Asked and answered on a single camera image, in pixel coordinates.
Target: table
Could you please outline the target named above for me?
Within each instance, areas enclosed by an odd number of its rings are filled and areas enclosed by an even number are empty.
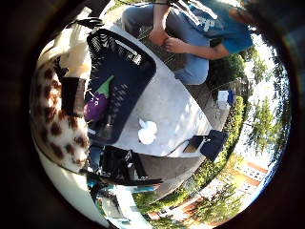
[[[140,41],[114,24],[105,25],[104,28],[131,40],[156,63],[155,76],[139,97],[120,137],[112,146],[150,156],[200,156],[200,147],[194,153],[182,152],[188,144],[187,139],[193,135],[207,135],[212,129],[191,94],[174,78],[173,72]],[[141,128],[139,118],[153,121],[157,125],[156,140],[150,145],[138,140],[137,133]]]

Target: plastic crate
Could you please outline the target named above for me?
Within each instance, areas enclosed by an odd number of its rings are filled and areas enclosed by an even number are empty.
[[[107,111],[99,121],[90,124],[89,137],[103,144],[119,138],[138,98],[155,74],[155,62],[125,37],[100,29],[87,38],[92,71],[89,90],[94,93],[110,76],[110,98]],[[92,94],[86,93],[85,101]]]

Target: blue shirt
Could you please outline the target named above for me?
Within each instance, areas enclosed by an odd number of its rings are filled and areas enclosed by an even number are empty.
[[[190,4],[191,12],[196,16],[187,20],[209,39],[222,38],[222,44],[229,53],[241,52],[253,45],[248,25],[239,23],[229,16],[231,5],[217,0],[197,0],[206,9],[202,10]]]

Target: person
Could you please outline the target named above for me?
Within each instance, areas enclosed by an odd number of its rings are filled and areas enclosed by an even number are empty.
[[[142,26],[152,26],[149,38],[155,45],[167,52],[184,53],[184,67],[174,72],[184,85],[202,84],[208,75],[209,60],[253,45],[250,25],[254,27],[255,21],[241,7],[224,0],[192,0],[187,10],[182,11],[166,2],[157,0],[153,5],[125,9],[122,27],[138,37]],[[221,39],[220,44],[210,47],[210,41],[216,38]]]

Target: white object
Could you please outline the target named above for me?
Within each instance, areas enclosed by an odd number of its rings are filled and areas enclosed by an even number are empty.
[[[156,124],[152,121],[145,122],[141,118],[139,119],[139,123],[142,128],[138,131],[139,140],[145,145],[152,144],[156,139]]]
[[[230,107],[230,105],[228,104],[228,96],[229,96],[228,91],[219,91],[218,92],[217,105],[218,105],[219,109],[227,110],[228,106]]]

